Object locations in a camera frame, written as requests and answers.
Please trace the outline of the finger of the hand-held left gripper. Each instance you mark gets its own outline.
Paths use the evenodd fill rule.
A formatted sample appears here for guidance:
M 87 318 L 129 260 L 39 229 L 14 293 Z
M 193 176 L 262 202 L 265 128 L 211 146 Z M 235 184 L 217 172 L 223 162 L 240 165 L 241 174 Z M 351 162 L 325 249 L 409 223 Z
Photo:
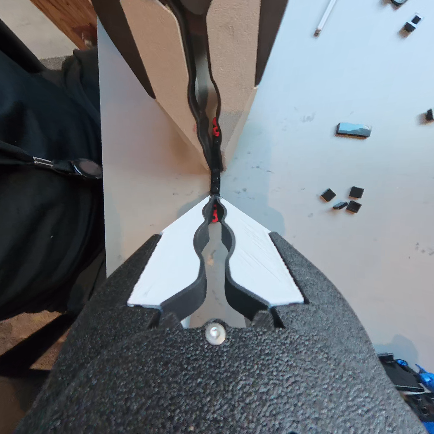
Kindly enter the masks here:
M 156 101 L 183 140 L 213 168 L 209 69 L 204 35 L 194 30 L 194 14 L 182 1 L 121 1 Z
M 260 0 L 213 0 L 207 13 L 211 73 L 220 96 L 220 151 L 227 169 L 257 93 Z

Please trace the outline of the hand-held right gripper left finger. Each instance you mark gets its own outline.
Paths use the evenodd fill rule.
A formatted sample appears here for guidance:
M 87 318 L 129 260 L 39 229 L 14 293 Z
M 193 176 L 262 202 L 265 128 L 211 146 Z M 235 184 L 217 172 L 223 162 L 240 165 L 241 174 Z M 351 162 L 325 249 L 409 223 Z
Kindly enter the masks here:
M 167 226 L 134 285 L 127 305 L 172 312 L 185 319 L 207 293 L 202 251 L 209 242 L 215 198 L 206 197 Z

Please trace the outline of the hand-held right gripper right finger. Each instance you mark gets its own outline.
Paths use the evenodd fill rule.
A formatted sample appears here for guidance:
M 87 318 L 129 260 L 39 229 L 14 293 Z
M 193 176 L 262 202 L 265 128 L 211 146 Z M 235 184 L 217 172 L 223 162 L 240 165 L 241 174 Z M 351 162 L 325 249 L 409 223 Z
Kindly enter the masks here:
M 305 299 L 275 246 L 271 231 L 221 197 L 214 196 L 214 205 L 227 249 L 227 302 L 251 322 L 259 312 L 265 312 L 274 323 L 281 323 L 277 308 L 303 304 Z

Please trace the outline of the black beam with red pins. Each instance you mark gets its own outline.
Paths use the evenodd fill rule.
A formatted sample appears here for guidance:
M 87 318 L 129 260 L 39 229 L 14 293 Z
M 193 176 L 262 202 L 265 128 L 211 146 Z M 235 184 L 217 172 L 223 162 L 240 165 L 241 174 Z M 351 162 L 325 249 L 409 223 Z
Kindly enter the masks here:
M 223 170 L 222 157 L 221 157 L 221 142 L 222 134 L 217 122 L 217 117 L 215 116 L 212 120 L 212 167 L 210 174 L 210 193 L 213 197 L 213 209 L 212 209 L 212 219 L 211 223 L 217 223 L 219 221 L 219 210 L 218 210 L 218 198 L 220 197 L 220 177 Z

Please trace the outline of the long black tile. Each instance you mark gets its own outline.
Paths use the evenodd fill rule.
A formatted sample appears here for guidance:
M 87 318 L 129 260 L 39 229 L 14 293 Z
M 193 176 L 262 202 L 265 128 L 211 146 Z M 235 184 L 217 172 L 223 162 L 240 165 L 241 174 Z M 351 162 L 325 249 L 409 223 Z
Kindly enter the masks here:
M 371 133 L 371 126 L 351 122 L 340 122 L 337 125 L 335 135 L 353 138 L 368 138 Z

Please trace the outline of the grey desk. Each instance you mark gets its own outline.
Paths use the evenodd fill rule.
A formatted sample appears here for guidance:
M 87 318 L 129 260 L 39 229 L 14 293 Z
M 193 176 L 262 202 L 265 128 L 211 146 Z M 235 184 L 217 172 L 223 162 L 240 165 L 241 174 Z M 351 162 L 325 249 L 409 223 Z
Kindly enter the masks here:
M 433 1 L 337 1 L 314 37 L 327 4 L 288 2 L 222 196 L 321 269 L 378 352 L 433 371 Z M 102 25 L 99 67 L 111 274 L 203 199 L 209 176 Z M 372 133 L 337 136 L 340 122 Z M 333 210 L 351 200 L 357 214 Z

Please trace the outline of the brown wooden panel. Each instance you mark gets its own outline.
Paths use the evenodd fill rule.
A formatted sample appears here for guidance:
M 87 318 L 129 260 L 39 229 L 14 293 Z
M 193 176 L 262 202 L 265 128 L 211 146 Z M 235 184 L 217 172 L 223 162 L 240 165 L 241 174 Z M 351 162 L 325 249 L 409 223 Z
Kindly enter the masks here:
M 90 0 L 32 0 L 79 49 L 97 46 L 97 15 Z

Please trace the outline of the long light grey perforated strip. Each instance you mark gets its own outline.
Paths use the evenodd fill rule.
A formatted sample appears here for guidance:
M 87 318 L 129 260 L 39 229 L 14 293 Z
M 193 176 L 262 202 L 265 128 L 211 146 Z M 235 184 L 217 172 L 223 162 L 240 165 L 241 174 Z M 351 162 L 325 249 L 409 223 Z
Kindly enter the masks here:
M 336 2 L 337 2 L 336 0 L 330 0 L 329 1 L 328 5 L 327 5 L 327 7 L 323 13 L 323 16 L 321 17 L 319 24 L 317 25 L 317 27 L 314 31 L 314 34 L 313 34 L 314 37 L 318 37 L 321 34 L 321 32 L 322 32 L 322 30 L 323 30 L 323 28 L 324 28 L 324 26 L 328 20 L 328 17 L 330 16 Z

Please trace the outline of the black badge reel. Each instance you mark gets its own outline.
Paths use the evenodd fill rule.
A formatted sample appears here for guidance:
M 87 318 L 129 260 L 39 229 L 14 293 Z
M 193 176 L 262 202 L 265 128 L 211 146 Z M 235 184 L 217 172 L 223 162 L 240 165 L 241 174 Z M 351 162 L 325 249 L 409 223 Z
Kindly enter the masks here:
M 74 174 L 92 180 L 102 179 L 102 167 L 94 161 L 80 158 L 70 163 Z

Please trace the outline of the small black cube brick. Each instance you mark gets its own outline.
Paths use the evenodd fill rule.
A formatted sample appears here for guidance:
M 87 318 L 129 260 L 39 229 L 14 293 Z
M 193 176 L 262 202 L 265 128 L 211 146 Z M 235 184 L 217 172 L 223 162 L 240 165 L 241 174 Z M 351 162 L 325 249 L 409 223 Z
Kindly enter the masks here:
M 418 28 L 422 20 L 423 16 L 420 14 L 414 14 L 413 17 L 404 24 L 403 30 L 407 33 L 413 32 Z

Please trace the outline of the black and blue brick model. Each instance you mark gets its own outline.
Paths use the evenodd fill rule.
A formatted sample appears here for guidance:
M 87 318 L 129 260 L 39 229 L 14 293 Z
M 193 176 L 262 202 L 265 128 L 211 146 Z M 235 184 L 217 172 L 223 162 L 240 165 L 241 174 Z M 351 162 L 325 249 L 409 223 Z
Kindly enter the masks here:
M 433 373 L 417 365 L 413 370 L 403 359 L 395 359 L 392 353 L 379 353 L 378 359 L 387 376 L 411 410 L 417 415 L 429 433 L 434 425 Z

